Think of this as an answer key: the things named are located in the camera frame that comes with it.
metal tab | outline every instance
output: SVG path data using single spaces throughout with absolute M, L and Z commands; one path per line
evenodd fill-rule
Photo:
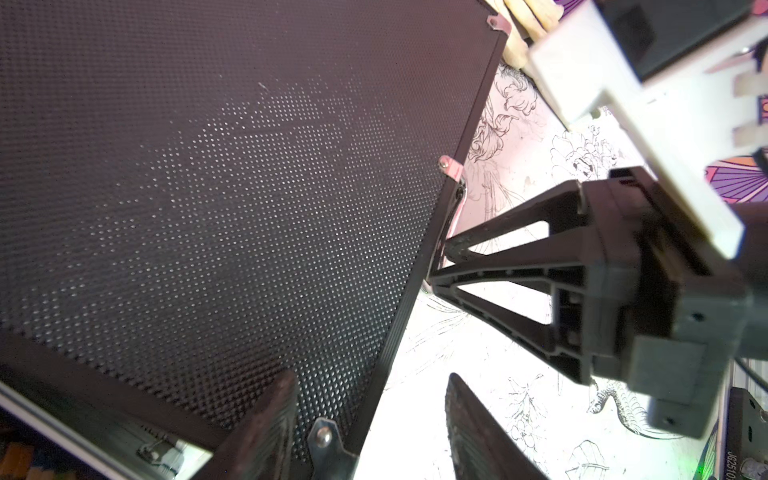
M 512 23 L 503 15 L 489 15 L 485 21 L 496 31 L 503 31 L 507 36 L 512 34 Z
M 439 161 L 440 170 L 442 173 L 451 177 L 455 182 L 459 182 L 462 178 L 462 172 L 464 171 L 464 165 L 458 161 L 450 158 L 448 155 L 440 157 Z
M 336 422 L 320 417 L 315 420 L 306 443 L 310 448 L 313 480 L 351 480 L 359 456 L 344 449 Z

black perforated mesh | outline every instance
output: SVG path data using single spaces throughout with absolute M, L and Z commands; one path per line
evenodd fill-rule
M 0 2 L 2 328 L 225 428 L 293 369 L 297 435 L 345 433 L 488 68 L 486 15 Z

